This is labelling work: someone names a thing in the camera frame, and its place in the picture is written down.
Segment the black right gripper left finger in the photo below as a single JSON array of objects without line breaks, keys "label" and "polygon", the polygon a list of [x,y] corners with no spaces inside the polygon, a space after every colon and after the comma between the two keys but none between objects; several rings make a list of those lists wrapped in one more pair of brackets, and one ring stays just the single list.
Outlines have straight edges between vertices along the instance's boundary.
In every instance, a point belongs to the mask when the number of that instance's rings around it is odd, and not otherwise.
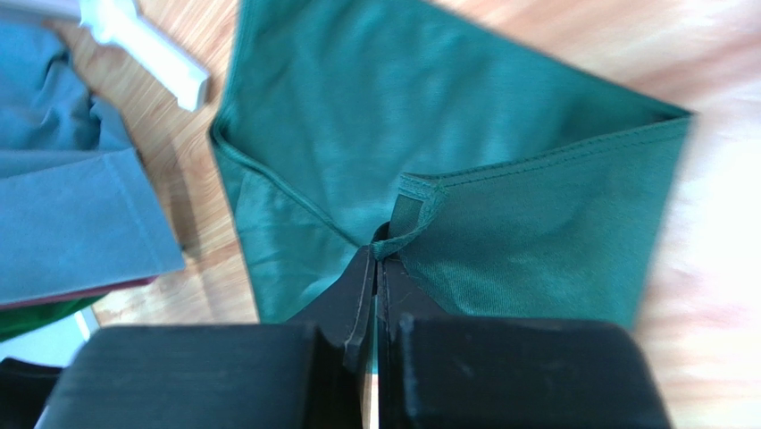
[{"label": "black right gripper left finger", "polygon": [[308,405],[312,428],[362,428],[372,371],[376,262],[357,250],[342,275],[301,311],[293,324],[320,331]]}]

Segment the dark green cloth napkin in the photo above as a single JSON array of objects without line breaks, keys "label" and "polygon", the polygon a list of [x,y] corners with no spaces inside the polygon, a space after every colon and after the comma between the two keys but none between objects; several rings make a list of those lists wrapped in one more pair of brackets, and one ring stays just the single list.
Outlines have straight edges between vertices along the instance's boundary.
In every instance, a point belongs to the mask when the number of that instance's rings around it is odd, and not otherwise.
[{"label": "dark green cloth napkin", "polygon": [[366,246],[455,314],[630,328],[690,119],[424,1],[244,1],[210,139],[265,324]]}]

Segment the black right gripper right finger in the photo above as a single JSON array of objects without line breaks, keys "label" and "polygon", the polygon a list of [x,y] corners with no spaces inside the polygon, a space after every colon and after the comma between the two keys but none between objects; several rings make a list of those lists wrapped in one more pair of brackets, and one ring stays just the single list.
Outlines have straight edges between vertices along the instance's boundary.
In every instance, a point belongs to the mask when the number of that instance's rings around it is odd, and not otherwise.
[{"label": "black right gripper right finger", "polygon": [[397,328],[403,315],[414,318],[445,315],[447,312],[427,295],[396,257],[376,265],[377,368],[379,377],[379,427],[405,428],[402,392],[402,362],[396,356]]}]

